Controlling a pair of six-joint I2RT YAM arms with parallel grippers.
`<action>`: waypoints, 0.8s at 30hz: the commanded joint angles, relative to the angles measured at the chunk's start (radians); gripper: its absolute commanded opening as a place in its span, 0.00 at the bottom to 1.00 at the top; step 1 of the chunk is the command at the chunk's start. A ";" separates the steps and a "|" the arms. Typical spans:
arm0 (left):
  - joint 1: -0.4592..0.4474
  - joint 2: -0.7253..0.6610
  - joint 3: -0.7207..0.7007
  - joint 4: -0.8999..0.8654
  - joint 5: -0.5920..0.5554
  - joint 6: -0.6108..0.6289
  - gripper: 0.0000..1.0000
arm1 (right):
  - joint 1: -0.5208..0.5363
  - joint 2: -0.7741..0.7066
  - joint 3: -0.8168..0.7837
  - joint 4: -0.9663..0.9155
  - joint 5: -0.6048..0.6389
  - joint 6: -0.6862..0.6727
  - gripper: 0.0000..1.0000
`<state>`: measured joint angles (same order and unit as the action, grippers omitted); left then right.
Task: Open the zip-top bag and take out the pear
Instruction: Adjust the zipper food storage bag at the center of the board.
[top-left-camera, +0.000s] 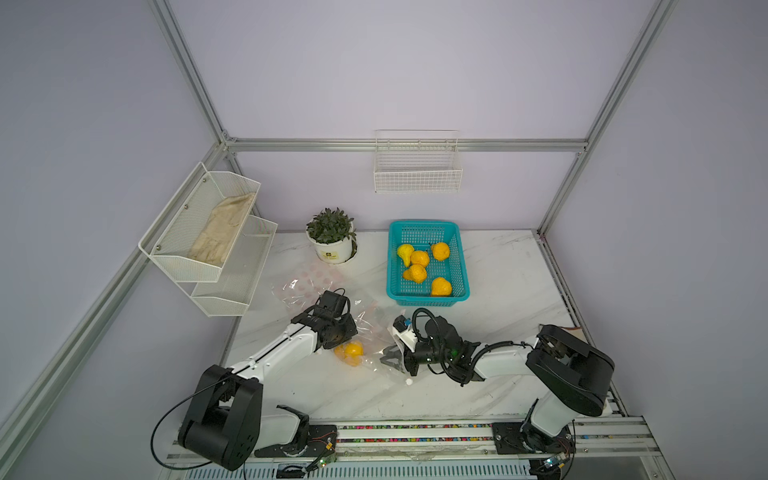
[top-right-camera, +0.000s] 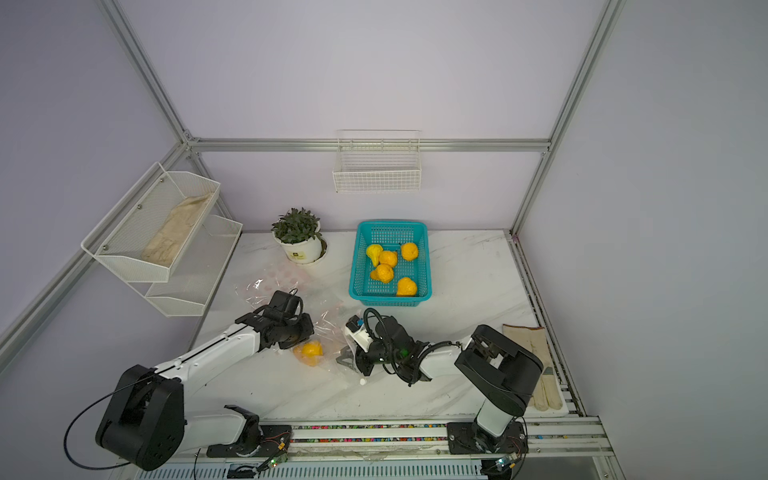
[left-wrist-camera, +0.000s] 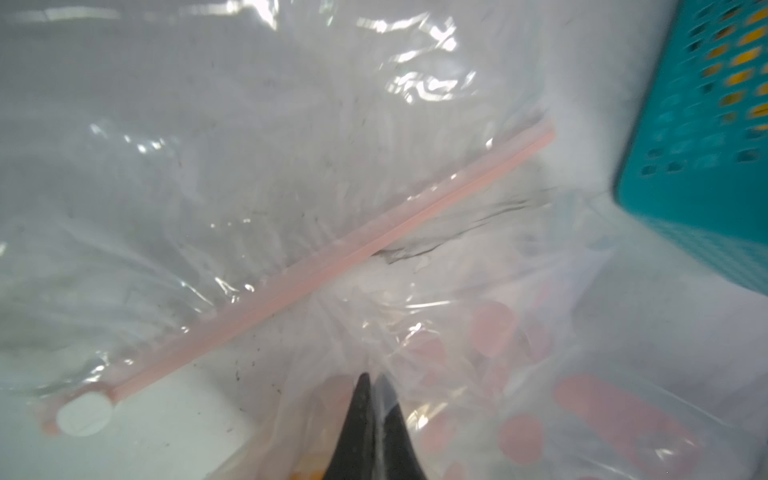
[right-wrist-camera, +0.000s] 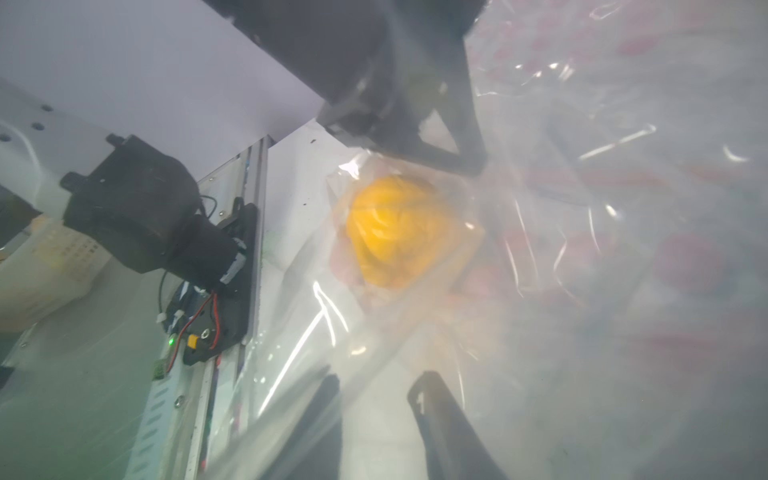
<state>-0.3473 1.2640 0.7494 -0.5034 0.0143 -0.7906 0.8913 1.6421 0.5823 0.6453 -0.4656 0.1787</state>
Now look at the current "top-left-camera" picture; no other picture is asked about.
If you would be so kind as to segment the clear zip-top bag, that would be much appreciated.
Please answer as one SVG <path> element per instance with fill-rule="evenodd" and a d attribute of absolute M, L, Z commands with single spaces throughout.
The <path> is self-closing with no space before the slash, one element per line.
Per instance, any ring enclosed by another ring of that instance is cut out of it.
<path fill-rule="evenodd" d="M 312 261 L 282 275 L 272 286 L 273 296 L 290 313 L 314 305 L 325 291 L 344 295 L 343 275 L 335 265 Z"/>
<path fill-rule="evenodd" d="M 362 364 L 355 368 L 365 368 L 391 382 L 412 386 L 414 380 L 404 369 L 401 349 L 388 330 L 391 323 L 387 322 L 386 311 L 376 301 L 355 300 L 351 314 L 358 334 L 350 341 L 359 341 L 364 347 Z"/>

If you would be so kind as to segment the yellow pear bag bottom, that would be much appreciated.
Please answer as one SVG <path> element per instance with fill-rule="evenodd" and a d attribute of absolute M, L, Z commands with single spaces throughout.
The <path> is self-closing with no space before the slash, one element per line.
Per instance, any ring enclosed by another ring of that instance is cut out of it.
<path fill-rule="evenodd" d="M 337 346 L 334 349 L 334 355 L 344 364 L 358 367 L 362 364 L 364 347 L 359 341 L 350 341 Z"/>

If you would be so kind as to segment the yellow pear bag top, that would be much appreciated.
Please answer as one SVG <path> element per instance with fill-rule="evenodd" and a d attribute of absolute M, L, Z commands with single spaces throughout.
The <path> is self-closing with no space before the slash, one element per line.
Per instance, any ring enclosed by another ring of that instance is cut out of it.
<path fill-rule="evenodd" d="M 406 281 L 421 284 L 428 278 L 428 273 L 424 266 L 420 264 L 412 264 L 403 272 L 402 278 Z"/>

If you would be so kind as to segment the orange yellow pear bag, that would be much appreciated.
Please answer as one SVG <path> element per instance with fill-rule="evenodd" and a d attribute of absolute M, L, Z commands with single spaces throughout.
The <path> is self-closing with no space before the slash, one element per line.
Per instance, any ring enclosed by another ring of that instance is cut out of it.
<path fill-rule="evenodd" d="M 450 246 L 445 242 L 439 242 L 431 245 L 432 257 L 437 261 L 445 261 L 451 255 Z"/>

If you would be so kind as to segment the bright yellow pear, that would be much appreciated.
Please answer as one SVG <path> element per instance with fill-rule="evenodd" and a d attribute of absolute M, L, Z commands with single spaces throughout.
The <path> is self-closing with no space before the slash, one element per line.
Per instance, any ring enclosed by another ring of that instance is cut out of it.
<path fill-rule="evenodd" d="M 411 266 L 411 256 L 413 255 L 415 248 L 411 244 L 401 244 L 397 250 L 397 257 L 403 262 L 405 268 Z"/>

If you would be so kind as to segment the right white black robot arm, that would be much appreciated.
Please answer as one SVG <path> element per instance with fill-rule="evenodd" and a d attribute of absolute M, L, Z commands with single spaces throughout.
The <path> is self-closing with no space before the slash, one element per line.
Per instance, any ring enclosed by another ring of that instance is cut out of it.
<path fill-rule="evenodd" d="M 615 370 L 602 351 L 556 325 L 543 325 L 534 343 L 498 341 L 483 345 L 462 338 L 444 317 L 426 308 L 398 316 L 388 328 L 394 344 L 381 363 L 409 377 L 437 366 L 460 386 L 515 375 L 533 375 L 548 389 L 520 427 L 528 442 L 561 435 L 579 415 L 599 417 Z"/>

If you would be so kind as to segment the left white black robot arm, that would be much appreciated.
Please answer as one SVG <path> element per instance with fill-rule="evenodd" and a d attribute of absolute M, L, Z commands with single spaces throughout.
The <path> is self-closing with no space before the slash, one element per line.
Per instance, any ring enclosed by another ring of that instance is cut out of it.
<path fill-rule="evenodd" d="M 262 350 L 231 367 L 213 365 L 202 373 L 187 400 L 177 442 L 230 471 L 264 449 L 303 453 L 310 443 L 309 416 L 287 405 L 264 412 L 265 386 L 304 358 L 332 350 L 357 333 L 345 290 L 324 291 Z"/>

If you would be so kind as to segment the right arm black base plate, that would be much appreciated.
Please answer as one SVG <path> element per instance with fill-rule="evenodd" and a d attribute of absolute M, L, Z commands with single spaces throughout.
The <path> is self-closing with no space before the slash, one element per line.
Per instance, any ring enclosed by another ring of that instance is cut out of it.
<path fill-rule="evenodd" d="M 499 455 L 570 454 L 575 444 L 567 427 L 550 437 L 526 422 L 495 422 L 491 424 L 492 439 Z"/>

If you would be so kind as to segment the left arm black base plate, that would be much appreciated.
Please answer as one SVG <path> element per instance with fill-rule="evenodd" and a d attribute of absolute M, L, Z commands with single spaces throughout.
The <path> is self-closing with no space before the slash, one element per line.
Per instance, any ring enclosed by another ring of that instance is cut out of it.
<path fill-rule="evenodd" d="M 300 431 L 296 441 L 286 445 L 273 445 L 254 451 L 255 458 L 315 458 L 330 444 L 335 447 L 338 428 L 332 424 L 310 424 L 305 433 Z"/>

